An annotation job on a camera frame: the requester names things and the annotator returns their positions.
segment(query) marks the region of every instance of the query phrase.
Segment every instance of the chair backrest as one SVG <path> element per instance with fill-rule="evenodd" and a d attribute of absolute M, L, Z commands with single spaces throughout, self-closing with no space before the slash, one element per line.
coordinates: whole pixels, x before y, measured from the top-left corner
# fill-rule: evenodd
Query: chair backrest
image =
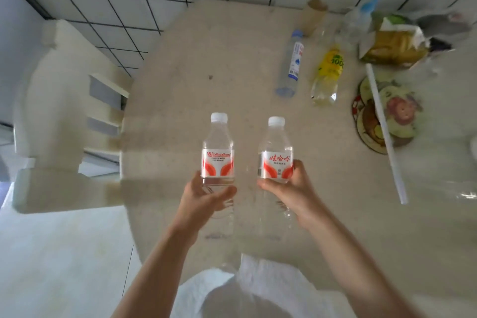
<path fill-rule="evenodd" d="M 128 97 L 132 79 L 65 20 L 45 22 L 48 51 L 16 99 L 17 154 L 30 158 L 19 171 L 13 206 L 22 213 L 109 206 L 116 186 L 78 173 L 84 151 L 119 153 L 119 137 L 89 130 L 92 117 L 120 127 L 123 113 L 89 94 L 90 76 Z"/>

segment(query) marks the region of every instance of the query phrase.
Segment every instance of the yellow label bottle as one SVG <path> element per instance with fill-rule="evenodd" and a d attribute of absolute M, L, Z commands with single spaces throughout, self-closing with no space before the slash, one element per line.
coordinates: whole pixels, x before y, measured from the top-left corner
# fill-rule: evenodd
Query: yellow label bottle
<path fill-rule="evenodd" d="M 333 104 L 338 91 L 338 79 L 343 72 L 343 55 L 337 47 L 326 53 L 319 64 L 312 86 L 312 102 L 315 105 Z"/>

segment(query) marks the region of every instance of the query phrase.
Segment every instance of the beige table top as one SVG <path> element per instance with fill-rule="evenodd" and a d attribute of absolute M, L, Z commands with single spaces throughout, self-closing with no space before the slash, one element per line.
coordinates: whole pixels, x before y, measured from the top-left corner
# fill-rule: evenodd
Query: beige table top
<path fill-rule="evenodd" d="M 311 105 L 308 78 L 326 50 L 318 37 L 305 50 L 296 95 L 274 85 L 298 11 L 201 0 L 161 37 L 134 83 L 122 134 L 122 193 L 135 245 L 144 261 L 172 219 L 182 190 L 199 169 L 210 114 L 229 115 L 236 143 L 234 238 L 200 237 L 182 280 L 240 251 L 290 263 L 318 289 L 337 288 L 308 235 L 294 228 L 282 242 L 259 239 L 255 209 L 257 146 L 267 119 L 281 115 L 325 203 L 407 293 L 477 295 L 476 206 L 432 197 L 401 206 L 386 156 L 359 139 L 351 103 L 364 67 L 345 60 L 338 102 Z"/>

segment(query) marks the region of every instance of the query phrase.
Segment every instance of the wall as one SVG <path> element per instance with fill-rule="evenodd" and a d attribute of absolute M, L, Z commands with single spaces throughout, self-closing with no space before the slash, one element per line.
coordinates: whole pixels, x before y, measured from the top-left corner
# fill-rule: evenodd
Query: wall
<path fill-rule="evenodd" d="M 0 0 L 0 5 L 0 123 L 13 124 L 16 90 L 45 51 L 44 20 L 25 0 Z"/>

